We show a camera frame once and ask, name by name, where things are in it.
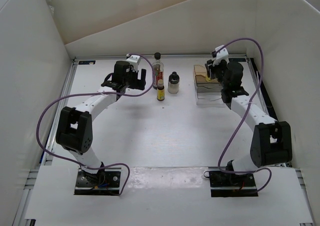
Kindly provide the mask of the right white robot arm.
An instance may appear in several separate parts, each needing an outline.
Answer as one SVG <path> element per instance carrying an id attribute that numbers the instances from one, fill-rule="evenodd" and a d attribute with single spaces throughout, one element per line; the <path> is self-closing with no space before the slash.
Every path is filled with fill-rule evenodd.
<path id="1" fill-rule="evenodd" d="M 222 172 L 227 184 L 235 186 L 243 174 L 253 173 L 264 166 L 287 163 L 293 158 L 291 127 L 286 121 L 277 121 L 253 103 L 252 96 L 242 86 L 244 68 L 239 62 L 226 60 L 205 64 L 207 76 L 222 86 L 221 98 L 229 109 L 253 132 L 249 153 L 231 160 Z"/>

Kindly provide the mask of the tall dark sauce bottle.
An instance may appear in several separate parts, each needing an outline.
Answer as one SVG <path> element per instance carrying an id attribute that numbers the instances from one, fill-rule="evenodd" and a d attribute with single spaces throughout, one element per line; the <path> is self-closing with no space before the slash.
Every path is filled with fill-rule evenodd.
<path id="1" fill-rule="evenodd" d="M 155 61 L 152 64 L 154 74 L 153 88 L 156 89 L 158 87 L 158 81 L 163 79 L 164 65 L 161 61 L 161 54 L 159 52 L 154 54 L 154 59 Z"/>

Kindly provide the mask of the small yellow label bottle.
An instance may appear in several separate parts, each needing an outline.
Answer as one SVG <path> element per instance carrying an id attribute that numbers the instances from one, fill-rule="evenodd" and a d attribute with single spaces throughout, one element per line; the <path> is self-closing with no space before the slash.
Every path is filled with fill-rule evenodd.
<path id="1" fill-rule="evenodd" d="M 165 99 L 165 87 L 163 79 L 159 79 L 157 83 L 157 100 L 163 101 Z"/>

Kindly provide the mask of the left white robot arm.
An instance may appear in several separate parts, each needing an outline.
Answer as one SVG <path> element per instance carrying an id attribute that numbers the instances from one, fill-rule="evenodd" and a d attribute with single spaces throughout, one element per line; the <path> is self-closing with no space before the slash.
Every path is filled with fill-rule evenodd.
<path id="1" fill-rule="evenodd" d="M 113 72 L 106 76 L 96 95 L 75 107 L 65 106 L 60 112 L 55 141 L 81 163 L 81 169 L 88 173 L 87 179 L 94 186 L 103 184 L 105 174 L 100 170 L 103 163 L 91 148 L 93 121 L 109 105 L 120 99 L 126 89 L 145 89 L 147 71 L 139 71 L 140 61 L 141 57 L 138 55 L 116 61 Z"/>

